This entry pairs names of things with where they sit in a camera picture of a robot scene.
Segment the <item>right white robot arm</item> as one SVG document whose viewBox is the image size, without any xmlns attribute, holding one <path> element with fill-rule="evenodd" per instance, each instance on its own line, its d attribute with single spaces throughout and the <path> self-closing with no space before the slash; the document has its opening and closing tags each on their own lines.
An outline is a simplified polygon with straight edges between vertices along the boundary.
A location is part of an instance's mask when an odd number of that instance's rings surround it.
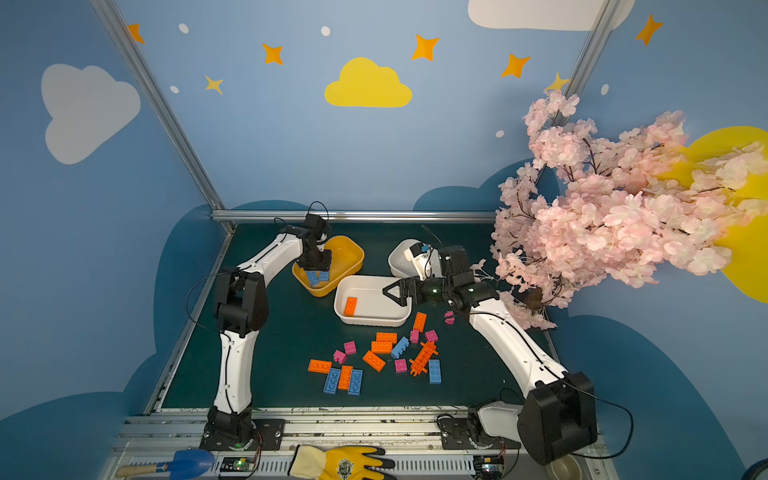
<svg viewBox="0 0 768 480">
<path fill-rule="evenodd" d="M 488 341 L 521 390 L 519 405 L 497 401 L 478 410 L 486 435 L 519 443 L 540 465 L 597 441 L 596 398 L 589 378 L 568 372 L 532 340 L 500 293 L 476 279 L 463 247 L 434 250 L 416 242 L 402 255 L 415 273 L 384 287 L 383 294 L 402 306 L 447 304 Z"/>
</svg>

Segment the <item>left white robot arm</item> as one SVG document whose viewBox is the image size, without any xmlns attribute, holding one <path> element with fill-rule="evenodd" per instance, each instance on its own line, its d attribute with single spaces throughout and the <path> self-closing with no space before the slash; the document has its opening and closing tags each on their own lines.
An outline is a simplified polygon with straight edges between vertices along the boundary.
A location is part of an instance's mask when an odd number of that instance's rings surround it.
<svg viewBox="0 0 768 480">
<path fill-rule="evenodd" d="M 259 331 L 269 315 L 267 287 L 285 267 L 329 271 L 332 253 L 324 247 L 328 221 L 308 213 L 302 224 L 283 226 L 276 238 L 223 275 L 215 289 L 221 363 L 207 430 L 243 443 L 252 436 L 251 371 Z"/>
</svg>

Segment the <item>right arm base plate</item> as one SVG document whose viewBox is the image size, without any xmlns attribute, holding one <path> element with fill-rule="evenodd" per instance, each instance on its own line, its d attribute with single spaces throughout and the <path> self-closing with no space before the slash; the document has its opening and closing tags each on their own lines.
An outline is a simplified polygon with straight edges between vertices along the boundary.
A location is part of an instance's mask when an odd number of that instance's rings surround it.
<svg viewBox="0 0 768 480">
<path fill-rule="evenodd" d="M 504 437 L 491 436 L 478 420 L 468 417 L 439 416 L 436 419 L 443 450 L 516 450 L 522 444 Z"/>
</svg>

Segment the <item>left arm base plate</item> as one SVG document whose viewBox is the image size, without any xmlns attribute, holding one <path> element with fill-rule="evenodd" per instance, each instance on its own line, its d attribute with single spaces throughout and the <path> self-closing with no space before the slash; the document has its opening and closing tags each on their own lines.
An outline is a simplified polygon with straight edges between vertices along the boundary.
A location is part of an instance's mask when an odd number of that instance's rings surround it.
<svg viewBox="0 0 768 480">
<path fill-rule="evenodd" d="M 206 451 L 256 452 L 277 451 L 281 447 L 286 421 L 284 419 L 252 419 L 244 435 L 215 431 L 206 426 L 199 447 Z"/>
</svg>

